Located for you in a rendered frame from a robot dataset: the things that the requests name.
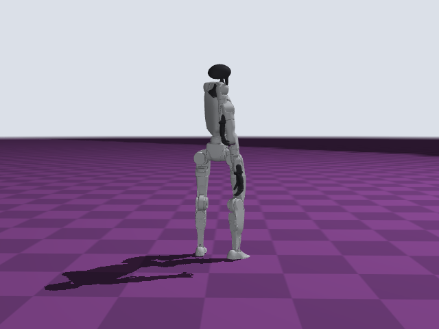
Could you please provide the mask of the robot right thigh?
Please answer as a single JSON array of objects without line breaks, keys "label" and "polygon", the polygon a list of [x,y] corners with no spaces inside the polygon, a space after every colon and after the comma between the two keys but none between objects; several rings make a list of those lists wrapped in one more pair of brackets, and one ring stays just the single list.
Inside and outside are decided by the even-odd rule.
[{"label": "robot right thigh", "polygon": [[[242,164],[242,177],[244,179],[244,190],[242,191],[242,193],[238,196],[234,196],[233,198],[229,199],[227,202],[227,207],[229,209],[229,211],[234,212],[234,202],[236,199],[240,199],[243,204],[244,204],[244,198],[245,198],[245,194],[246,194],[246,175],[245,175],[245,170],[244,170],[244,162],[243,162],[243,158],[240,154],[240,158],[241,158],[241,164]],[[227,149],[225,151],[225,159],[226,159],[226,163],[230,166],[230,181],[231,181],[231,186],[232,186],[232,190],[234,189],[235,185],[236,185],[236,175],[234,175],[234,171],[232,170],[232,162],[230,159],[230,151]],[[238,186],[237,186],[238,187]],[[233,190],[233,194],[235,194],[237,192],[237,188],[235,190]]]}]

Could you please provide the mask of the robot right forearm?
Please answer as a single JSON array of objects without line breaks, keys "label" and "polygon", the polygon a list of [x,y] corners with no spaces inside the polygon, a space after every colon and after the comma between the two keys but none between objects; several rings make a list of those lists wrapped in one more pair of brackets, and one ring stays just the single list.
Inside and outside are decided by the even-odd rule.
[{"label": "robot right forearm", "polygon": [[228,150],[230,151],[230,159],[233,165],[232,170],[234,172],[237,172],[236,165],[241,165],[241,169],[243,169],[241,164],[240,154],[239,154],[238,136],[236,133],[235,133],[235,145],[231,145],[230,147],[228,147]]}]

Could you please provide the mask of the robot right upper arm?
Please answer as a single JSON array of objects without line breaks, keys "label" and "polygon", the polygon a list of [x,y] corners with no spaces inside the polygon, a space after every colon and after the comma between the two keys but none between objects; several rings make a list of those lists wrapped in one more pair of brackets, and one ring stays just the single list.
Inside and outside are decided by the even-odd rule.
[{"label": "robot right upper arm", "polygon": [[231,102],[227,101],[227,103],[223,104],[221,106],[222,108],[222,114],[225,116],[225,128],[226,128],[226,135],[225,139],[230,141],[229,145],[235,144],[235,108],[234,105],[232,105]]}]

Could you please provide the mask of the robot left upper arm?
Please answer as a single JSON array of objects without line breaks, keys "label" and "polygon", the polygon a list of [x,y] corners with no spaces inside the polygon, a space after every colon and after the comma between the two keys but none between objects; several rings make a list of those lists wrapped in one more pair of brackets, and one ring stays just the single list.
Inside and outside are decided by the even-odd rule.
[{"label": "robot left upper arm", "polygon": [[225,85],[225,83],[223,83],[223,82],[207,82],[207,83],[204,83],[204,92],[206,92],[206,90],[207,90],[208,88],[210,88],[210,89],[212,90],[213,87],[214,87],[214,84],[220,86],[220,90],[221,90],[221,94],[222,94],[222,95],[223,95],[223,94],[224,94],[224,95],[227,95],[227,94],[228,94],[228,86]]}]

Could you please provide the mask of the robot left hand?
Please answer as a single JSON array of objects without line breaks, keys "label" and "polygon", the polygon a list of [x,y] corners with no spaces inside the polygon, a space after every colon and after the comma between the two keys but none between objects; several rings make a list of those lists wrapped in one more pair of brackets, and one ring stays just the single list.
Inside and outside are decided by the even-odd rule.
[{"label": "robot left hand", "polygon": [[229,142],[230,142],[230,141],[226,140],[226,139],[225,139],[225,136],[224,136],[224,133],[225,133],[225,123],[226,123],[225,116],[222,115],[222,116],[221,116],[221,121],[219,121],[219,124],[220,124],[219,132],[220,132],[220,136],[221,136],[221,139],[222,139],[222,143],[223,143],[224,145],[229,146]]}]

